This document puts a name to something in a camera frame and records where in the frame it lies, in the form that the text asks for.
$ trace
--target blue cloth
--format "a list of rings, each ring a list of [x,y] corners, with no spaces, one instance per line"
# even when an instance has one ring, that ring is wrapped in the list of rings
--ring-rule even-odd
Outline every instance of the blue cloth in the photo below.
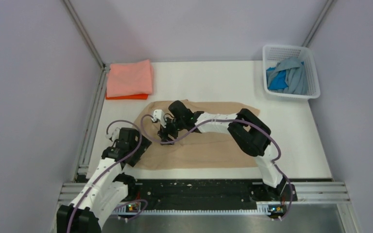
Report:
[[[304,63],[298,58],[290,57],[267,69],[267,87],[279,93],[305,95],[308,81]]]

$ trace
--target plastic basket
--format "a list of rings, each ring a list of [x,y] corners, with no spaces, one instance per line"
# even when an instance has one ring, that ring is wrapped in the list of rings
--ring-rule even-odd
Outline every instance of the plastic basket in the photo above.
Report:
[[[308,91],[305,95],[295,95],[278,93],[268,90],[267,87],[267,69],[276,66],[276,64],[289,57],[296,57],[304,62],[306,78],[308,80]],[[290,45],[265,45],[262,48],[262,65],[264,74],[264,89],[268,94],[286,98],[315,99],[321,94],[320,84],[318,83],[317,69],[315,68],[312,51],[306,47]]]

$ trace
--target gray-blue towel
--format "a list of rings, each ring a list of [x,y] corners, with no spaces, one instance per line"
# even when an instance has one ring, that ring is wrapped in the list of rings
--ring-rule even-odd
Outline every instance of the gray-blue towel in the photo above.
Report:
[[[308,91],[305,67],[296,57],[290,57],[279,62],[275,70],[267,70],[267,86],[269,87],[271,85],[273,79],[282,70],[286,71],[285,83],[288,87],[275,91],[279,93],[305,95]]]

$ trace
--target gray floor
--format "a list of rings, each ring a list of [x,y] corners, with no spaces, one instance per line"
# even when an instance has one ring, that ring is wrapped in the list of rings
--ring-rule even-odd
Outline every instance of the gray floor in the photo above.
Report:
[[[257,216],[140,216],[129,223],[111,218],[103,233],[343,233],[336,205],[294,205],[283,222]]]

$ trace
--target cable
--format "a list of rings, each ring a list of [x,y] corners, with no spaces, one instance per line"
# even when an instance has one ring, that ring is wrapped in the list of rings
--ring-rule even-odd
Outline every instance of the cable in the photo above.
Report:
[[[137,125],[135,125],[134,123],[130,122],[130,121],[127,121],[127,120],[114,120],[112,121],[108,127],[106,128],[106,133],[108,134],[108,130],[109,130],[109,127],[111,127],[112,124],[114,123],[117,123],[117,122],[124,122],[124,123],[128,123],[128,124],[131,124],[133,125],[139,132],[141,132],[141,130],[139,129],[139,127]],[[139,137],[139,141],[138,141],[138,145],[135,147],[135,149],[133,151],[131,151],[128,155],[126,155],[125,157],[123,157],[121,160],[113,163],[111,166],[109,166],[107,169],[105,169],[105,171],[103,171],[95,180],[92,184],[96,184],[101,178],[102,176],[104,176],[111,168],[115,167],[116,165],[120,164],[122,161],[126,160],[127,158],[131,157],[135,152],[136,150],[139,149],[139,147],[141,146],[141,142],[142,142],[142,137]],[[79,199],[78,203],[75,205],[75,208],[73,208],[73,211],[71,213],[71,216],[69,218],[69,222],[68,222],[68,226],[67,226],[67,233],[70,233],[70,230],[71,230],[71,226],[72,226],[72,221],[73,221],[73,217],[75,216],[76,214],[76,211],[78,210],[78,207],[81,205],[82,201],[84,201],[84,199],[86,198],[86,196],[88,195],[88,193],[91,191],[92,187],[89,187],[86,192],[82,195],[81,199]]]
[[[139,217],[139,215],[140,215],[142,212],[144,212],[144,210],[145,210],[145,209],[147,208],[147,206],[148,206],[148,202],[147,202],[147,200],[145,200],[145,199],[136,199],[136,200],[132,200],[132,201],[129,201],[129,202],[125,203],[125,204],[119,205],[119,206],[116,207],[114,210],[120,209],[120,208],[123,207],[123,206],[127,206],[127,205],[132,204],[132,203],[135,203],[135,202],[144,202],[144,203],[145,203],[145,206],[144,206],[144,208],[142,208],[141,211],[138,211],[138,213],[137,213],[136,215],[134,215],[134,216],[132,216],[132,217],[130,217],[130,218],[127,218],[127,220],[125,220],[126,222],[129,222],[129,221],[131,221],[132,219],[135,219],[135,218]]]
[[[204,120],[203,122],[199,123],[198,125],[194,126],[191,130],[189,130],[186,134],[182,135],[181,137],[173,140],[173,141],[168,141],[168,142],[161,142],[160,140],[157,140],[155,138],[152,138],[151,136],[148,135],[148,133],[145,131],[145,128],[144,128],[144,124],[143,124],[143,120],[144,118],[146,117],[151,117],[153,118],[152,115],[150,114],[146,114],[144,116],[142,116],[141,118],[141,132],[142,134],[144,134],[144,136],[146,136],[149,140],[153,141],[153,142],[156,142],[156,143],[160,143],[162,145],[165,145],[165,144],[172,144],[172,143],[175,143],[175,142],[179,142],[180,140],[184,139],[186,136],[188,136],[190,133],[192,133],[194,130],[196,130],[198,127],[200,127],[201,125],[203,124],[206,124],[208,122],[238,122],[238,123],[242,123],[242,124],[246,124],[246,125],[249,125],[251,126],[252,128],[258,130],[259,132],[261,132],[264,136],[266,136],[275,146],[275,148],[277,149],[278,151],[278,156],[275,158],[275,159],[272,159],[271,162],[272,164],[275,166],[275,168],[277,169],[277,171],[284,177],[284,179],[288,182],[288,185],[289,185],[289,190],[291,192],[291,195],[290,195],[290,198],[289,198],[289,203],[288,203],[288,207],[287,207],[287,211],[285,212],[285,214],[280,218],[280,220],[284,220],[284,218],[287,217],[288,215],[288,212],[289,210],[291,209],[291,206],[292,206],[292,201],[293,201],[293,198],[294,198],[294,190],[292,188],[292,184],[291,184],[291,181],[289,180],[289,178],[284,174],[283,171],[281,171],[281,169],[279,169],[278,165],[275,163],[277,160],[279,160],[281,158],[281,149],[279,148],[278,144],[276,143],[276,141],[267,133],[265,132],[263,129],[261,129],[260,127],[254,125],[253,123],[251,122],[248,122],[248,121],[245,121],[245,120],[240,120],[240,119],[225,119],[225,120],[214,120],[214,119],[209,119],[209,120]]]

